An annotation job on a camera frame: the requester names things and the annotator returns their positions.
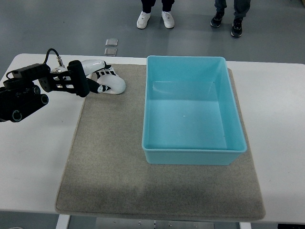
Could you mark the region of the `black white robot left hand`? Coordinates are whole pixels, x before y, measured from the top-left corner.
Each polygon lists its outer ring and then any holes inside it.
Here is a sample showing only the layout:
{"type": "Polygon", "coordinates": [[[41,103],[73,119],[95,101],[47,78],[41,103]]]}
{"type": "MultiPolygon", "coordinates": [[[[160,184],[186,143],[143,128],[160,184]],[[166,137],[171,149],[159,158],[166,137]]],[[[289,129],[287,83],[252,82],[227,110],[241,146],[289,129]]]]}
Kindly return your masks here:
{"type": "Polygon", "coordinates": [[[103,60],[84,60],[81,62],[91,92],[100,94],[111,89],[109,83],[103,83],[107,75],[116,75],[113,67],[103,60]]]}

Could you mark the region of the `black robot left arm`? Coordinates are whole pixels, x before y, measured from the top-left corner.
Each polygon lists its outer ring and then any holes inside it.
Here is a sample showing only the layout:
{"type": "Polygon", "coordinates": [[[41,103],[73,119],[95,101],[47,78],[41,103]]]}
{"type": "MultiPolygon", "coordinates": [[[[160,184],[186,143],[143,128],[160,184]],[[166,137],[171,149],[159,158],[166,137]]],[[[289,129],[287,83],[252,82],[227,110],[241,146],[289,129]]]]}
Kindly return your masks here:
{"type": "Polygon", "coordinates": [[[60,91],[86,97],[89,84],[80,61],[71,61],[66,70],[51,71],[47,65],[50,52],[57,56],[59,66],[63,63],[58,52],[50,48],[43,63],[32,64],[6,74],[7,80],[0,88],[0,121],[20,122],[48,104],[45,92],[60,91]]]}

